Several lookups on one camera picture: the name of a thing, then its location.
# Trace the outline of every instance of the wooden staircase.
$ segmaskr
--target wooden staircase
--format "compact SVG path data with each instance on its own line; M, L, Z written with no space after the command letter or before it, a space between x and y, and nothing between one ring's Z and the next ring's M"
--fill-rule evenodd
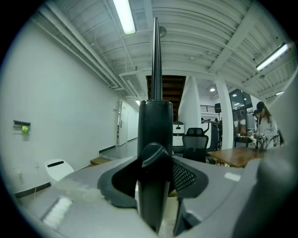
M185 79L185 76L163 75L163 100L173 103L173 121L178 120ZM147 88L148 99L151 99L151 76L147 76Z

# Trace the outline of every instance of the white label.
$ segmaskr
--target white label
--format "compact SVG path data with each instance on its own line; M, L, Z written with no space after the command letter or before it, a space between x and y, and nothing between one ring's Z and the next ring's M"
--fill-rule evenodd
M241 175L238 175L238 174L234 174L234 173L226 173L224 175L224 177L227 179L230 179L230 180L234 180L236 182L238 182L241 178Z

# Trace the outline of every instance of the wooden table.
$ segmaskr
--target wooden table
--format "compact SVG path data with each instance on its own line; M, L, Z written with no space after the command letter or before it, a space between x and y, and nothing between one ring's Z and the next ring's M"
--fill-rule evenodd
M252 159L264 157L263 151L244 146L223 151L212 151L208 152L208 154L224 163L227 163L231 167L243 167Z

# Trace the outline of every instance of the black mesh grille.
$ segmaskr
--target black mesh grille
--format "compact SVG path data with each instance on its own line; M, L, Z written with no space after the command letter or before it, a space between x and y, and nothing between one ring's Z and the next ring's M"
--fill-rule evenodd
M176 191L184 189L190 185L192 185L195 180L196 176L194 173L184 169L182 166L173 163L173 183Z

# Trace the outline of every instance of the office chair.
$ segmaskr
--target office chair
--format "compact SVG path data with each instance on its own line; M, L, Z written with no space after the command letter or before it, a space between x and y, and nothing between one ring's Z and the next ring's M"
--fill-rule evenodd
M189 128L183 135L183 158L206 163L206 148L208 136L204 134L202 128ZM215 165L213 159L208 158L210 164Z

